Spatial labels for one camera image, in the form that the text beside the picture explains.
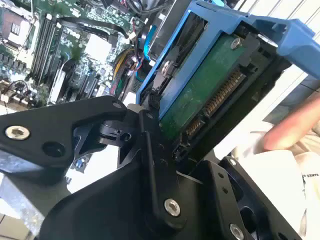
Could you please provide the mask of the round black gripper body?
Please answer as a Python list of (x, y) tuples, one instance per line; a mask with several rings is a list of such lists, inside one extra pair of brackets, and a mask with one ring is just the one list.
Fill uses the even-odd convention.
[(156, 166), (130, 163), (57, 203), (42, 240), (218, 240), (204, 185)]

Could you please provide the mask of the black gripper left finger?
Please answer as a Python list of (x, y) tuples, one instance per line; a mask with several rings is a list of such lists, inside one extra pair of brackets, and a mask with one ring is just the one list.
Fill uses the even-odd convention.
[(120, 168), (138, 162), (150, 173), (157, 166), (175, 171), (158, 114), (144, 109), (134, 112), (112, 96), (0, 118), (1, 170), (40, 185), (58, 183), (75, 159), (107, 145), (119, 147)]

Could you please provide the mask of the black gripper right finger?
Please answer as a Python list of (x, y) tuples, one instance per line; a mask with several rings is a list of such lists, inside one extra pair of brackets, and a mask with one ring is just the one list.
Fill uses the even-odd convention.
[(231, 157), (204, 159), (196, 167), (203, 183), (208, 226), (215, 240), (299, 240), (300, 236), (243, 167)]

